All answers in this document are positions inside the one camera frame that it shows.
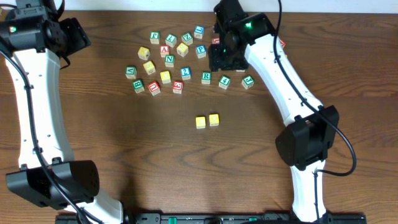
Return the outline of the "yellow C block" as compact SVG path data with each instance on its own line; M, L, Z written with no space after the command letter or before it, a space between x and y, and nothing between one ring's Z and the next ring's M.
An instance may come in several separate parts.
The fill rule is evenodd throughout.
M206 118L204 116L198 116L195 118L197 129L206 128Z

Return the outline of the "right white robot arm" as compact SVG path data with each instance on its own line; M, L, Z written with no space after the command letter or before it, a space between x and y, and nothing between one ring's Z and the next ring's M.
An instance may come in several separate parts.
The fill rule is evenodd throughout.
M217 72L252 67L261 77L285 125L275 144L292 173L292 211L301 222L318 221L326 208L322 178L313 174L325 166L339 114L334 106L324 107L301 81L265 14L249 16L235 0L220 1L213 11L220 41L209 46L209 68Z

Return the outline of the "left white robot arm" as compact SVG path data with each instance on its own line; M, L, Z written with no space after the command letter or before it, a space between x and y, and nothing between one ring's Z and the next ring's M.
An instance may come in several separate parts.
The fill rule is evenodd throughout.
M1 22L1 55L13 79L21 130L19 170L8 189L38 207L72 212L57 223L127 223L123 204L100 188L97 167L78 161L59 92L61 61L90 45L75 18L53 1L17 0Z

